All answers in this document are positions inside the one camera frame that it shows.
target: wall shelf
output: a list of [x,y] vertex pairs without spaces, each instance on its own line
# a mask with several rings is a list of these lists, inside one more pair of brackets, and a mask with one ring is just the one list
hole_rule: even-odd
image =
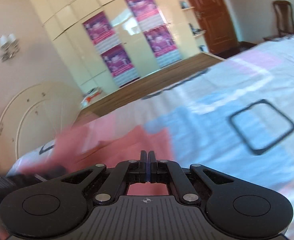
[[194,38],[197,39],[198,37],[204,35],[206,33],[206,30],[202,30],[199,34],[194,35]]
[[188,8],[182,9],[182,11],[187,11],[187,10],[191,10],[191,9],[194,9],[194,6],[190,6]]

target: pink poster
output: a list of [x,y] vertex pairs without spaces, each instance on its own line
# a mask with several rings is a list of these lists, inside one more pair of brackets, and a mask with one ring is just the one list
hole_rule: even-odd
[[85,21],[83,25],[94,45],[115,34],[104,12],[100,12],[91,17],[89,20]]
[[159,14],[154,0],[126,0],[138,22]]
[[122,45],[117,45],[101,54],[113,77],[134,68]]
[[162,56],[177,49],[166,25],[161,25],[148,30],[144,32],[144,35],[155,57]]

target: wooden door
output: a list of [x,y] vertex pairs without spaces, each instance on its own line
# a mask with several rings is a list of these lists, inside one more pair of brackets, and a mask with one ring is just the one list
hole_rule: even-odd
[[195,7],[199,26],[206,30],[205,40],[211,53],[217,54],[238,45],[224,0],[189,0],[189,2]]

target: wall sconce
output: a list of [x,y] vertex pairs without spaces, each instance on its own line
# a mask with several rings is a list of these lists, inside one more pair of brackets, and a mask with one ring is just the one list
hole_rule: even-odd
[[8,37],[2,35],[0,37],[0,49],[3,51],[0,56],[1,61],[10,59],[16,55],[19,51],[18,39],[16,39],[14,34],[10,34]]

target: wooden floor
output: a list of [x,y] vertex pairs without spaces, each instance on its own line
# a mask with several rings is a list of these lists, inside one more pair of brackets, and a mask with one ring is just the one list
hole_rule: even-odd
[[245,50],[251,49],[252,47],[256,46],[256,44],[254,43],[250,43],[250,42],[245,42],[245,41],[241,41],[239,43],[239,46],[232,48],[232,49],[228,49],[226,51],[223,51],[221,53],[216,54],[218,57],[224,58],[224,59],[228,59],[232,56],[235,56]]
[[150,93],[172,85],[190,75],[221,62],[222,59],[200,53],[141,78],[83,109],[79,116],[94,113],[103,116]]

